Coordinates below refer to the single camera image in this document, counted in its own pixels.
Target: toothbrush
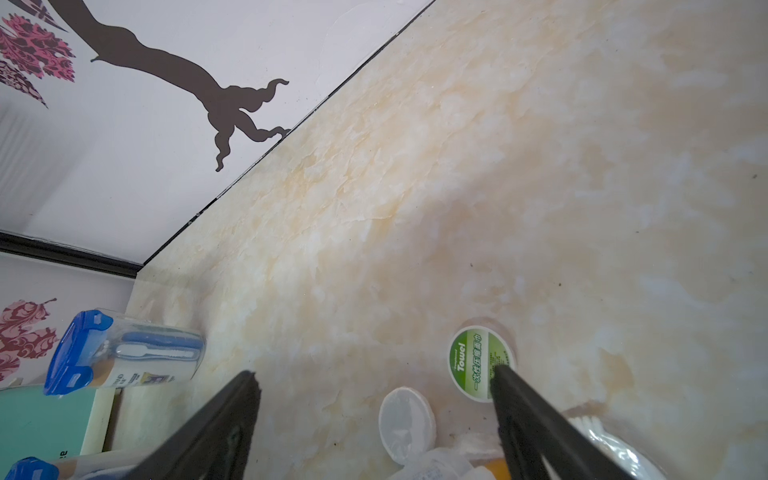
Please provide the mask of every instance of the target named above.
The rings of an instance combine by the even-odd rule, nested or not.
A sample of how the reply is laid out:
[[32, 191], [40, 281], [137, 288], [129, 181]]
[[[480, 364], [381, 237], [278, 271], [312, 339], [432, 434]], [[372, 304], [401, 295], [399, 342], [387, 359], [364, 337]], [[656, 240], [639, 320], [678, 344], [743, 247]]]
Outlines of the toothbrush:
[[174, 357], [178, 359], [191, 359], [195, 353], [190, 350], [151, 349], [141, 343], [121, 343], [114, 352], [122, 357], [141, 358], [147, 355]]

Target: black trim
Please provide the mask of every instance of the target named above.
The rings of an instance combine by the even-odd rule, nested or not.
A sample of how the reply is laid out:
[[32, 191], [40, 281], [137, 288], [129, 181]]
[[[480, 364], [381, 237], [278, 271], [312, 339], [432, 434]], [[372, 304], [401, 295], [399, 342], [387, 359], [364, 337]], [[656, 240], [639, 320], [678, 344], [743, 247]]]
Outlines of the black trim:
[[307, 119], [307, 118], [309, 118], [310, 116], [312, 116], [312, 114], [314, 114], [314, 113], [317, 111], [317, 109], [318, 109], [318, 108], [322, 107], [324, 103], [326, 103], [326, 102], [327, 102], [327, 101], [328, 101], [328, 100], [329, 100], [329, 99], [330, 99], [330, 98], [331, 98], [333, 95], [335, 95], [337, 91], [341, 90], [341, 87], [343, 87], [344, 85], [346, 85], [346, 82], [348, 82], [348, 81], [352, 80], [352, 77], [354, 77], [355, 75], [357, 75], [357, 74], [358, 74], [358, 73], [359, 73], [359, 72], [360, 72], [360, 71], [363, 69], [363, 67], [365, 67], [365, 66], [368, 64], [368, 62], [370, 62], [370, 61], [371, 61], [371, 60], [373, 60], [373, 59], [374, 59], [374, 58], [375, 58], [375, 57], [376, 57], [378, 54], [380, 54], [380, 53], [382, 52], [382, 50], [384, 50], [384, 48], [386, 48], [386, 46], [387, 46], [387, 45], [389, 45], [390, 43], [392, 43], [392, 40], [394, 40], [394, 39], [395, 39], [395, 38], [397, 38], [397, 37], [398, 37], [398, 36], [399, 36], [401, 33], [403, 33], [403, 31], [405, 31], [405, 29], [406, 29], [406, 28], [410, 27], [410, 26], [411, 26], [411, 24], [412, 24], [413, 22], [415, 22], [417, 18], [421, 17], [421, 16], [424, 14], [424, 12], [426, 12], [427, 8], [431, 7], [431, 6], [432, 6], [432, 4], [433, 4], [433, 3], [435, 3], [436, 1], [437, 1], [437, 0], [432, 0], [430, 3], [428, 3], [426, 7], [422, 8], [422, 9], [421, 9], [421, 11], [419, 11], [419, 13], [418, 13], [418, 14], [416, 14], [416, 16], [415, 16], [415, 17], [411, 18], [411, 21], [410, 21], [410, 22], [406, 23], [406, 26], [404, 26], [403, 28], [400, 28], [400, 30], [398, 30], [398, 31], [397, 31], [397, 33], [395, 33], [395, 34], [394, 34], [394, 35], [393, 35], [393, 36], [392, 36], [392, 37], [391, 37], [389, 40], [387, 40], [387, 41], [386, 41], [386, 43], [385, 43], [384, 45], [382, 45], [381, 47], [379, 47], [379, 49], [378, 49], [378, 50], [376, 50], [375, 52], [373, 52], [373, 55], [371, 55], [370, 57], [368, 57], [368, 59], [367, 59], [367, 60], [365, 60], [365, 61], [362, 63], [362, 65], [360, 65], [360, 66], [359, 66], [359, 67], [358, 67], [358, 68], [357, 68], [357, 69], [356, 69], [354, 72], [352, 72], [352, 74], [351, 74], [349, 77], [347, 77], [345, 81], [341, 82], [341, 85], [339, 85], [338, 87], [334, 88], [334, 89], [333, 89], [333, 91], [332, 91], [332, 92], [331, 92], [331, 93], [330, 93], [330, 94], [329, 94], [327, 97], [325, 97], [325, 98], [323, 99], [323, 101], [321, 101], [321, 102], [320, 102], [320, 103], [319, 103], [319, 104], [318, 104], [318, 105], [317, 105], [315, 108], [313, 108], [313, 109], [312, 109], [312, 111], [311, 111], [310, 113], [308, 113], [308, 114], [307, 114], [307, 115], [306, 115], [304, 118], [302, 118], [302, 119], [301, 119], [301, 121], [300, 121], [298, 124], [296, 124], [296, 126], [295, 126], [295, 127], [293, 127], [293, 128], [290, 130], [290, 132], [288, 132], [288, 135], [286, 135], [286, 136], [284, 136], [284, 137], [280, 138], [280, 139], [277, 141], [277, 143], [276, 143], [276, 144], [274, 144], [272, 147], [270, 147], [270, 149], [269, 149], [269, 150], [267, 150], [267, 151], [266, 151], [266, 153], [265, 153], [264, 155], [262, 155], [261, 157], [259, 157], [259, 160], [257, 160], [257, 161], [256, 161], [256, 162], [255, 162], [253, 165], [251, 165], [250, 167], [248, 167], [248, 170], [245, 170], [245, 171], [243, 172], [243, 174], [242, 174], [242, 175], [240, 175], [240, 176], [239, 176], [239, 177], [238, 177], [238, 178], [237, 178], [237, 179], [236, 179], [234, 182], [232, 182], [232, 183], [230, 184], [230, 186], [229, 186], [229, 187], [225, 188], [225, 189], [224, 189], [224, 191], [223, 191], [223, 192], [221, 192], [221, 193], [220, 193], [220, 194], [219, 194], [219, 195], [218, 195], [216, 198], [214, 198], [213, 200], [211, 200], [211, 201], [210, 201], [210, 203], [209, 203], [208, 205], [206, 205], [205, 207], [203, 207], [203, 209], [202, 209], [202, 210], [200, 210], [199, 212], [197, 212], [197, 214], [196, 214], [194, 217], [192, 217], [192, 218], [190, 219], [190, 221], [188, 221], [188, 222], [187, 222], [187, 223], [186, 223], [186, 224], [185, 224], [183, 227], [181, 227], [181, 228], [180, 228], [180, 229], [179, 229], [179, 230], [178, 230], [176, 233], [174, 233], [174, 235], [173, 235], [171, 238], [169, 238], [169, 239], [168, 239], [168, 241], [167, 241], [166, 243], [163, 243], [163, 246], [162, 246], [162, 247], [158, 248], [158, 249], [157, 249], [157, 251], [155, 251], [155, 253], [152, 253], [152, 255], [151, 255], [149, 258], [147, 258], [147, 261], [146, 261], [146, 262], [144, 262], [144, 265], [146, 265], [146, 264], [147, 264], [147, 263], [149, 263], [149, 262], [150, 262], [150, 261], [151, 261], [153, 258], [155, 258], [155, 257], [157, 256], [157, 254], [158, 254], [158, 253], [160, 253], [160, 252], [161, 252], [161, 251], [162, 251], [162, 250], [163, 250], [165, 247], [167, 247], [167, 246], [168, 246], [168, 244], [169, 244], [170, 242], [174, 241], [174, 240], [176, 239], [176, 237], [178, 237], [178, 236], [181, 234], [181, 232], [185, 231], [185, 230], [187, 229], [187, 227], [189, 227], [189, 226], [192, 224], [192, 222], [194, 222], [195, 220], [197, 220], [197, 218], [198, 218], [200, 215], [202, 215], [202, 214], [203, 214], [203, 212], [204, 212], [205, 210], [208, 210], [208, 208], [209, 208], [211, 205], [213, 205], [213, 204], [216, 202], [216, 200], [219, 200], [219, 199], [220, 199], [220, 198], [221, 198], [221, 197], [222, 197], [222, 196], [223, 196], [223, 195], [224, 195], [224, 194], [225, 194], [227, 191], [229, 191], [229, 189], [230, 189], [230, 188], [234, 187], [234, 184], [236, 184], [237, 182], [239, 182], [241, 178], [245, 177], [245, 176], [248, 174], [248, 172], [250, 172], [250, 171], [251, 171], [251, 170], [252, 170], [252, 169], [253, 169], [255, 166], [257, 166], [257, 165], [259, 164], [259, 162], [261, 162], [261, 161], [262, 161], [262, 160], [263, 160], [263, 159], [264, 159], [264, 158], [265, 158], [267, 155], [269, 155], [270, 153], [272, 153], [272, 150], [274, 150], [274, 149], [275, 149], [275, 147], [277, 147], [277, 145], [280, 145], [280, 144], [282, 144], [282, 143], [283, 143], [283, 140], [285, 140], [286, 138], [288, 138], [288, 137], [289, 137], [289, 136], [290, 136], [290, 135], [291, 135], [291, 134], [292, 134], [292, 133], [293, 133], [293, 132], [294, 132], [294, 131], [295, 131], [295, 130], [296, 130], [296, 129], [297, 129], [297, 128], [298, 128], [298, 127], [299, 127], [299, 126], [302, 124], [302, 123], [304, 123], [304, 122], [306, 121], [306, 119]]
[[87, 270], [111, 273], [112, 275], [126, 276], [128, 278], [136, 278], [136, 274], [144, 266], [139, 263], [116, 260], [97, 255], [96, 253], [84, 252], [83, 250], [76, 250], [4, 232], [0, 232], [0, 252], [47, 260], [48, 262], [60, 263], [62, 265], [77, 266]]

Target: green label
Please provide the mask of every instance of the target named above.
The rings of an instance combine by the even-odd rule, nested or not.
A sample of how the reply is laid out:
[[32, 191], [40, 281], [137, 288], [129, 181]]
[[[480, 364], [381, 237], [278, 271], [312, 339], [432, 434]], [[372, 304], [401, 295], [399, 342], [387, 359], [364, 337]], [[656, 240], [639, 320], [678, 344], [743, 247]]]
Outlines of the green label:
[[468, 329], [453, 341], [449, 355], [451, 374], [459, 388], [478, 400], [490, 400], [493, 367], [509, 365], [509, 352], [502, 341], [488, 330]]

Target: white round lid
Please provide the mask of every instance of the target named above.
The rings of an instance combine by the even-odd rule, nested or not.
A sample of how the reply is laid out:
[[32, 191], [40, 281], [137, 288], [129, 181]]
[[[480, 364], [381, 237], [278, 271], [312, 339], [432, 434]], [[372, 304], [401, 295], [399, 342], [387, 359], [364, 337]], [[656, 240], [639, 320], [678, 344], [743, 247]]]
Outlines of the white round lid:
[[379, 434], [392, 460], [405, 465], [435, 448], [435, 414], [421, 393], [405, 386], [394, 389], [379, 410]]

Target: beige marble surface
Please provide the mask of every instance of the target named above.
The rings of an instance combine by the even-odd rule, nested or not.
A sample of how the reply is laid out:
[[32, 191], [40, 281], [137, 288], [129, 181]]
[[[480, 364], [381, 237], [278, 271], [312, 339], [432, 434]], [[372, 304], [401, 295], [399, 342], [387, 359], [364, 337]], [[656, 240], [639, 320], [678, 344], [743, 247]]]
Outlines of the beige marble surface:
[[126, 391], [115, 446], [252, 369], [248, 478], [384, 478], [394, 387], [443, 445], [495, 429], [445, 361], [488, 316], [670, 478], [765, 478], [765, 25], [763, 0], [437, 0], [141, 271], [127, 312], [209, 347]]

